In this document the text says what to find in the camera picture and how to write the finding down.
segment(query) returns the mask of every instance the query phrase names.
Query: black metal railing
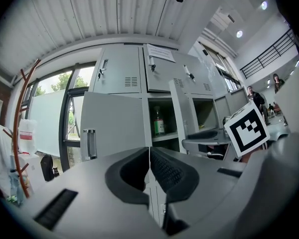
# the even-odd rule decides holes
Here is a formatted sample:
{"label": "black metal railing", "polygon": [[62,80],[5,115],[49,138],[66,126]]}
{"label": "black metal railing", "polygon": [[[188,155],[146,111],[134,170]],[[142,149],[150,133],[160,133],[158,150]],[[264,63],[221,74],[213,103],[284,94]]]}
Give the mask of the black metal railing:
{"label": "black metal railing", "polygon": [[277,58],[281,57],[281,55],[289,50],[294,44],[294,35],[292,30],[289,29],[273,45],[240,70],[243,72],[245,78],[248,79],[253,74],[259,72]]}

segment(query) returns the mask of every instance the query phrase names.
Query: green bottle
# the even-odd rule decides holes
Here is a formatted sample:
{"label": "green bottle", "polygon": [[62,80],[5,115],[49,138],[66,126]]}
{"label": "green bottle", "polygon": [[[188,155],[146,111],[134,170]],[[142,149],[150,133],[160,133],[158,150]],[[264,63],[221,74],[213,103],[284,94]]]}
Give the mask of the green bottle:
{"label": "green bottle", "polygon": [[163,135],[165,134],[164,121],[160,114],[159,106],[155,106],[154,109],[155,109],[155,119],[154,119],[155,136]]}

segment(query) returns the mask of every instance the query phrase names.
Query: brick wall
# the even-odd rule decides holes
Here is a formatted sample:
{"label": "brick wall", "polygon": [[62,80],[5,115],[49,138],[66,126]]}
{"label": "brick wall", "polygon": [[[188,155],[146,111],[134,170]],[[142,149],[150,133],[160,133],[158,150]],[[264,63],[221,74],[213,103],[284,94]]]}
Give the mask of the brick wall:
{"label": "brick wall", "polygon": [[0,125],[5,124],[6,110],[10,100],[11,91],[12,89],[10,87],[8,87],[7,85],[5,85],[0,81],[0,100],[3,101],[1,115],[0,115]]}

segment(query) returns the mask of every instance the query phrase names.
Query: round ceiling light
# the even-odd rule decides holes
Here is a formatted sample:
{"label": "round ceiling light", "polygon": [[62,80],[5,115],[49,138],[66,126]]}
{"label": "round ceiling light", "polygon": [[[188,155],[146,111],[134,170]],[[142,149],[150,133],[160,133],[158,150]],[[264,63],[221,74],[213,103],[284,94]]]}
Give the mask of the round ceiling light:
{"label": "round ceiling light", "polygon": [[236,34],[237,38],[240,38],[243,36],[243,31],[239,30]]}
{"label": "round ceiling light", "polygon": [[267,2],[266,1],[262,2],[261,9],[263,9],[263,10],[267,9]]}

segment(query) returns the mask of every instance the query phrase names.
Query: black bag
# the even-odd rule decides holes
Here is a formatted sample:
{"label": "black bag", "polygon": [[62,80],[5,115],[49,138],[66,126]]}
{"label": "black bag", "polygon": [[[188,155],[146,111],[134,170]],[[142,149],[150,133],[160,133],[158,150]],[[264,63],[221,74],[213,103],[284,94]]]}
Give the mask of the black bag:
{"label": "black bag", "polygon": [[41,168],[45,181],[51,181],[54,178],[53,160],[51,155],[45,154],[41,159]]}

